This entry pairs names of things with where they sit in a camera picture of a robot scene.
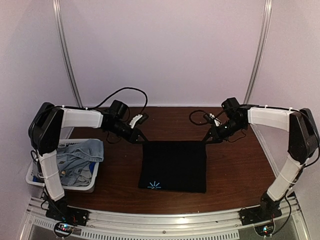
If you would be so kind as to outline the black t-shirt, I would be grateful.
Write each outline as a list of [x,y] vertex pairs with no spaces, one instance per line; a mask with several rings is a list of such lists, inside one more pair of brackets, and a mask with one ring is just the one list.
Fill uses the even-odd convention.
[[202,141],[148,141],[142,145],[140,189],[207,191],[207,152]]

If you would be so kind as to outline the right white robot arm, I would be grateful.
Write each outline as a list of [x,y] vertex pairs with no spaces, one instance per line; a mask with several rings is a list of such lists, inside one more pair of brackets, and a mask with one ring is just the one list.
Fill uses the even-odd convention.
[[221,104],[222,110],[203,118],[209,130],[203,141],[218,144],[229,140],[235,133],[252,127],[271,164],[276,178],[260,199],[256,210],[259,220],[268,220],[279,202],[297,183],[303,170],[316,160],[320,152],[320,134],[310,108],[279,107],[240,104],[235,97]]

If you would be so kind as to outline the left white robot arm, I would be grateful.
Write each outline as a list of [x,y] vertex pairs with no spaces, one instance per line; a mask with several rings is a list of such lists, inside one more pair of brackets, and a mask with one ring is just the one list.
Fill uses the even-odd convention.
[[55,106],[45,102],[37,112],[28,129],[33,147],[32,157],[44,181],[49,204],[47,211],[61,222],[72,218],[63,185],[89,184],[92,179],[90,164],[104,161],[104,144],[100,140],[90,139],[80,144],[59,147],[61,129],[88,127],[114,133],[132,144],[146,141],[147,138],[135,125],[144,122],[148,115],[138,114],[130,123],[125,123],[122,118],[127,109],[128,106],[118,100],[114,100],[105,111]]

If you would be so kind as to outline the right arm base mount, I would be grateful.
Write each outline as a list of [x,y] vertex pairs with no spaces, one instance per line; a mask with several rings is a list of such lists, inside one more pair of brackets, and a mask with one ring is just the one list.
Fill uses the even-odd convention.
[[271,221],[273,218],[281,217],[282,211],[275,209],[271,213],[263,213],[261,206],[243,207],[240,209],[239,218],[243,226]]

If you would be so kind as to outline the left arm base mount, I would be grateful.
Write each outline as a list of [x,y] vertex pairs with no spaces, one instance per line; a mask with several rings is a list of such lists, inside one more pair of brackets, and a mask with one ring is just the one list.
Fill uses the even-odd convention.
[[61,214],[57,210],[49,208],[46,211],[45,216],[47,218],[54,219],[59,222],[68,223],[74,226],[85,227],[89,219],[89,211],[68,206],[66,213]]

